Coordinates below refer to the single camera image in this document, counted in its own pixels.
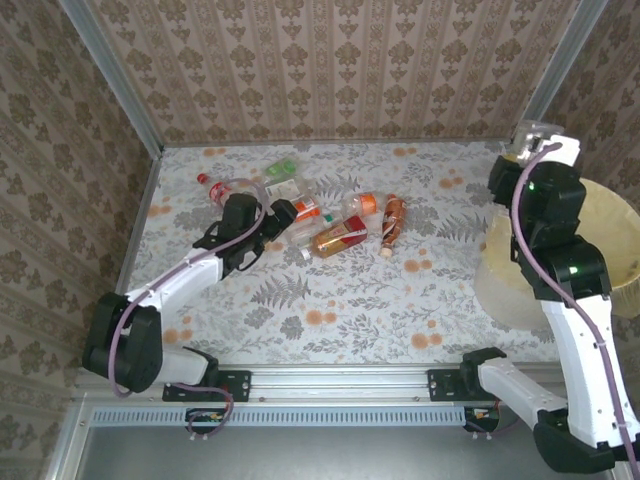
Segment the square clear white-label bottle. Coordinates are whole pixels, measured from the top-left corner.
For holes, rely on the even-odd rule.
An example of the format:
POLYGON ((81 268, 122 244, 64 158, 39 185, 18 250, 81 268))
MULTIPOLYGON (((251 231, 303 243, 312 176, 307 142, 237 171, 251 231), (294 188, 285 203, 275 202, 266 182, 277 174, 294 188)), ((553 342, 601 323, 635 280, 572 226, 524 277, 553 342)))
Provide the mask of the square clear white-label bottle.
POLYGON ((311 195, 308 182, 301 177, 272 181, 265 185, 265 191, 271 202, 278 199, 294 201, 311 195))

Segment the gold-capped orange label bottle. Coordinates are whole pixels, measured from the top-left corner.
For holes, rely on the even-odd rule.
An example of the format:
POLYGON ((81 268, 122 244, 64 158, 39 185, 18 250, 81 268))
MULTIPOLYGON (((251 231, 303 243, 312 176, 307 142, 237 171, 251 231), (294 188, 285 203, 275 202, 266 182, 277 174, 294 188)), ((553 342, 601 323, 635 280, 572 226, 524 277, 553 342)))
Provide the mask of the gold-capped orange label bottle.
POLYGON ((293 201, 293 205, 297 210, 296 222, 303 222, 309 218, 319 216, 321 207, 315 198, 309 195, 303 195, 293 201))

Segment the clear bottle with green band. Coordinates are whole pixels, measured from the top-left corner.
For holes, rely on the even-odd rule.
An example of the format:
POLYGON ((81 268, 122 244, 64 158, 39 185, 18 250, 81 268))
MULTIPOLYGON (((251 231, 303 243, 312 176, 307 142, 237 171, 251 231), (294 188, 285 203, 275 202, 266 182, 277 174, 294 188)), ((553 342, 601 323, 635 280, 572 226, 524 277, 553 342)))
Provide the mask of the clear bottle with green band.
POLYGON ((302 247, 308 245, 315 235, 342 222, 343 219, 343 215, 339 212, 309 217, 301 222, 295 222, 286 230, 285 236, 291 245, 302 247))

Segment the clear plastic bottle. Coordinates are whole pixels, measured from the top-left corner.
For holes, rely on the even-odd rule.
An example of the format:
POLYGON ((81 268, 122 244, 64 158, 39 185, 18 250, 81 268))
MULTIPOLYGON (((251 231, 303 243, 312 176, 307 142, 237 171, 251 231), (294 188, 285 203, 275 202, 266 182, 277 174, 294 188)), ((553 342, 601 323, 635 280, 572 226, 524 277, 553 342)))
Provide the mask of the clear plastic bottle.
POLYGON ((511 137, 509 153, 520 164, 526 164, 539 152, 541 143, 553 135, 562 135, 565 129, 556 124, 538 120, 521 120, 511 137))

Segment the red label amber tea bottle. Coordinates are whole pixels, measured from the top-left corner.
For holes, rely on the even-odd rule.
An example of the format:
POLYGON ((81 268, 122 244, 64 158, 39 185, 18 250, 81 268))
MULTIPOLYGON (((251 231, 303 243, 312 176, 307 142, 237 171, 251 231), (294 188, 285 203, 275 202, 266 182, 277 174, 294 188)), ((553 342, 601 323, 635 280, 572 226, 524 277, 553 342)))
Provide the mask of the red label amber tea bottle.
POLYGON ((364 242, 368 229, 359 216, 351 216, 343 222, 316 234, 310 244, 310 253, 328 258, 364 242))

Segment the clear bottle with orange band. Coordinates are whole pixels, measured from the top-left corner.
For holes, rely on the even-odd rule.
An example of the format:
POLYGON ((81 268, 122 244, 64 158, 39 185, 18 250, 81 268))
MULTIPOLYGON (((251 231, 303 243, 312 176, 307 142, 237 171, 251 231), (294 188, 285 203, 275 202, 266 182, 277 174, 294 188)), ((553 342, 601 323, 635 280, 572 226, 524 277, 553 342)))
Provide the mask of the clear bottle with orange band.
POLYGON ((354 193, 343 200, 342 213, 346 218, 373 215, 381 202, 379 192, 354 193))

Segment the brown red bottle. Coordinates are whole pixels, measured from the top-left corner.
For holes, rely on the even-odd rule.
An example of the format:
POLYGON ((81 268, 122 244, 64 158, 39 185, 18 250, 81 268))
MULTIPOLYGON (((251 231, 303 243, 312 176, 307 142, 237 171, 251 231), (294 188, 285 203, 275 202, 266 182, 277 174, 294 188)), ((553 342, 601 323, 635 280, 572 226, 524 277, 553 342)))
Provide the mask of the brown red bottle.
POLYGON ((379 252, 382 258, 390 259, 393 255, 395 244, 404 227, 406 213, 406 202, 395 194, 389 194, 382 221, 382 240, 379 252))

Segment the translucent yellow bin liner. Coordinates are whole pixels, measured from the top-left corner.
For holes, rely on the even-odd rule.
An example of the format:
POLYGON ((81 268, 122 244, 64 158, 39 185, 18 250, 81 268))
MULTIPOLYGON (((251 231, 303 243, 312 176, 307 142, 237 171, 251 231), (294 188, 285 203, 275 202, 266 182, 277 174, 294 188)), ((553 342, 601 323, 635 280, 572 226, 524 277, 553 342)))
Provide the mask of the translucent yellow bin liner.
POLYGON ((621 196, 581 179, 586 197, 577 233, 602 253, 612 287, 612 313, 640 315, 640 215, 621 196))

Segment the cream round waste bin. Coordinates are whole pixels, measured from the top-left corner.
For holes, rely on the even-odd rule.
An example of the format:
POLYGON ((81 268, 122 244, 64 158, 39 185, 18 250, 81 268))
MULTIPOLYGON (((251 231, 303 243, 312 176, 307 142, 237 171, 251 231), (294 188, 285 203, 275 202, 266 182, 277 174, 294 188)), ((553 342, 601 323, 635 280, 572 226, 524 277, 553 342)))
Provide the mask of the cream round waste bin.
POLYGON ((510 260, 511 220, 504 206, 497 206, 485 236, 485 248, 474 278, 476 298, 496 322, 520 330, 549 327, 533 290, 510 260))

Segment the red label cola bottle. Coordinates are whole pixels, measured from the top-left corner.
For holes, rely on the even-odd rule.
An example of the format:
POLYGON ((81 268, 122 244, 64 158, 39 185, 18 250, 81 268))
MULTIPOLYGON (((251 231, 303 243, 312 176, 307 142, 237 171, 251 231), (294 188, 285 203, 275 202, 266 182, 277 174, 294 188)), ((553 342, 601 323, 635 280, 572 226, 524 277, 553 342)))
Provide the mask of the red label cola bottle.
POLYGON ((223 208, 229 198, 239 190, 228 182, 219 181, 206 173, 199 173, 197 182, 205 189, 209 200, 217 207, 223 208))

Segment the floral print tablecloth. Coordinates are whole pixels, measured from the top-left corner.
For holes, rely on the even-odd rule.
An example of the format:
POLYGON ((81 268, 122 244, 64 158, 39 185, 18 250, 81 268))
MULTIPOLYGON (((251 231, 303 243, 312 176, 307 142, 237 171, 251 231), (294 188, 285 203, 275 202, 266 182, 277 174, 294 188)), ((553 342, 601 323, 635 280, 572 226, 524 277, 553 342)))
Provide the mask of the floral print tablecloth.
POLYGON ((199 174, 262 181, 290 158, 321 208, 353 193, 404 199, 405 225, 390 259, 381 219, 368 238, 328 259, 304 258, 285 237, 243 273, 163 317, 162 340, 224 364, 450 363, 495 346, 515 362, 552 362, 547 331, 501 325, 478 303, 473 277, 493 216, 486 183, 500 141, 183 147, 164 152, 132 287, 172 267, 216 219, 199 174))

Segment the grey metal panel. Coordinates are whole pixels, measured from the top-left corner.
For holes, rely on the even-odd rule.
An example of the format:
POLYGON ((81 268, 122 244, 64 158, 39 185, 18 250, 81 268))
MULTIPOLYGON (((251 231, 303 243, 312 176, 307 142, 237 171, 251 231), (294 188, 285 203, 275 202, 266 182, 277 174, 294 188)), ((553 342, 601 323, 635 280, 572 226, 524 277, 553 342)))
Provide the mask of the grey metal panel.
POLYGON ((552 471, 519 427, 235 427, 207 440, 180 428, 100 428, 77 480, 612 480, 552 471))

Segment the aluminium table side rail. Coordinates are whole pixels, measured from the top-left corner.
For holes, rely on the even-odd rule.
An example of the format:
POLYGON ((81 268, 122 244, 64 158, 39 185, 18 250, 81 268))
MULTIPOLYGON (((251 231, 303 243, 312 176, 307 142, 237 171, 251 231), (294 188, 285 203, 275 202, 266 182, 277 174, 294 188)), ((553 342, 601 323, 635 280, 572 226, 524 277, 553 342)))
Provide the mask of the aluminium table side rail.
POLYGON ((135 260, 139 249, 141 237, 146 224, 146 218, 152 203, 154 191, 156 189, 159 173, 161 169, 162 156, 154 158, 151 162, 149 175, 145 183, 145 188, 141 197, 139 209, 135 218, 134 225, 131 230, 131 236, 127 251, 122 263, 122 268, 115 286, 115 292, 118 294, 125 293, 131 279, 135 266, 135 260))

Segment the aluminium frame post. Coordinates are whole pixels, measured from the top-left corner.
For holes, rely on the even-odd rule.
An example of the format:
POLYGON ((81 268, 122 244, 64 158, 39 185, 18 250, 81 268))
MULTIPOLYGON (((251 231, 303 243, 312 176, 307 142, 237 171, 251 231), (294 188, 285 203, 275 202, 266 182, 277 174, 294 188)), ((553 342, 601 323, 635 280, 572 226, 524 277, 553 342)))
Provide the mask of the aluminium frame post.
POLYGON ((153 159, 160 158, 164 142, 146 112, 133 83, 129 80, 124 62, 118 59, 116 51, 92 13, 87 0, 59 0, 59 2, 146 150, 153 159))
POLYGON ((580 0, 521 120, 543 119, 607 3, 608 0, 580 0))

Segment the aluminium lower frame bar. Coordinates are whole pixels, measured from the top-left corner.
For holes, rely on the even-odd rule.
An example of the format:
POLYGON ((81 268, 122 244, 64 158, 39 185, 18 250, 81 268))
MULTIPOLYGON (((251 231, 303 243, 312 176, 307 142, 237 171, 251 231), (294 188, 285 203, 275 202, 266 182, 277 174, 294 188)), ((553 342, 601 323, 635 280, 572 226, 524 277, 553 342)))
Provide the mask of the aluminium lower frame bar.
POLYGON ((92 411, 84 398, 71 402, 45 480, 76 480, 91 429, 92 411))

